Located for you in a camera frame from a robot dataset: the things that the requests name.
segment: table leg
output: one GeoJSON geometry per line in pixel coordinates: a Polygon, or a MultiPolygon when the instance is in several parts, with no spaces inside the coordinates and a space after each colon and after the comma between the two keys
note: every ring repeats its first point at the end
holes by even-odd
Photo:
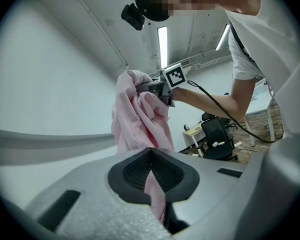
{"type": "Polygon", "coordinates": [[[271,138],[271,141],[274,142],[275,141],[275,131],[274,131],[274,125],[272,124],[271,115],[270,115],[270,108],[266,111],[266,117],[268,120],[268,125],[269,125],[269,130],[270,130],[270,138],[271,138]]]}
{"type": "MultiPolygon", "coordinates": [[[[197,143],[197,141],[196,141],[195,136],[192,135],[191,137],[192,137],[192,140],[193,140],[193,142],[194,142],[194,144],[195,144],[195,147],[198,147],[198,143],[197,143]]],[[[200,157],[203,157],[203,156],[204,156],[204,155],[202,154],[202,152],[201,152],[201,149],[198,149],[198,152],[199,152],[200,157]]]]}
{"type": "Polygon", "coordinates": [[[267,119],[266,119],[266,113],[262,112],[262,117],[263,117],[263,122],[264,122],[264,127],[267,127],[267,119]]]}
{"type": "MultiPolygon", "coordinates": [[[[244,118],[244,122],[245,122],[245,125],[246,125],[246,129],[251,132],[251,128],[250,128],[250,125],[249,125],[249,122],[248,122],[248,118],[246,116],[243,117],[244,118]]],[[[250,134],[249,134],[249,138],[250,138],[250,143],[251,143],[251,146],[253,147],[255,145],[255,140],[254,140],[254,137],[252,137],[250,134]]]]}

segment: white wall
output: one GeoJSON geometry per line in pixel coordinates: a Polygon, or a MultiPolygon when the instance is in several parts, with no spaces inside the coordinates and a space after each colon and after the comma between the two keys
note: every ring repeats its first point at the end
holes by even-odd
{"type": "MultiPolygon", "coordinates": [[[[188,80],[202,86],[211,95],[224,95],[231,92],[233,67],[233,61],[228,60],[198,70],[191,70],[186,77],[188,80]]],[[[193,87],[188,83],[182,87],[201,92],[197,87],[193,87]]],[[[201,110],[178,101],[175,103],[175,108],[169,109],[168,124],[176,152],[187,147],[182,134],[184,125],[191,127],[199,123],[202,114],[201,110]]]]}
{"type": "Polygon", "coordinates": [[[0,28],[0,130],[110,134],[115,87],[38,1],[21,0],[7,13],[0,28]]]}
{"type": "Polygon", "coordinates": [[[117,151],[112,137],[65,141],[0,137],[0,195],[21,209],[74,168],[117,151]]]}

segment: fluorescent light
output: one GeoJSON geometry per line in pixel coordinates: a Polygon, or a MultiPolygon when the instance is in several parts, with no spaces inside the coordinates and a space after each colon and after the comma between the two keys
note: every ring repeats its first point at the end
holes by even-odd
{"type": "Polygon", "coordinates": [[[166,26],[158,28],[161,68],[168,65],[168,28],[166,26]]]}
{"type": "Polygon", "coordinates": [[[225,26],[223,35],[222,35],[222,37],[221,37],[221,39],[220,39],[220,41],[219,41],[219,43],[218,43],[218,46],[215,48],[215,50],[219,50],[219,49],[220,49],[220,46],[222,45],[222,43],[223,43],[223,41],[224,41],[224,39],[225,39],[225,37],[226,37],[226,34],[228,33],[229,28],[230,28],[230,25],[227,24],[227,25],[225,26]]]}

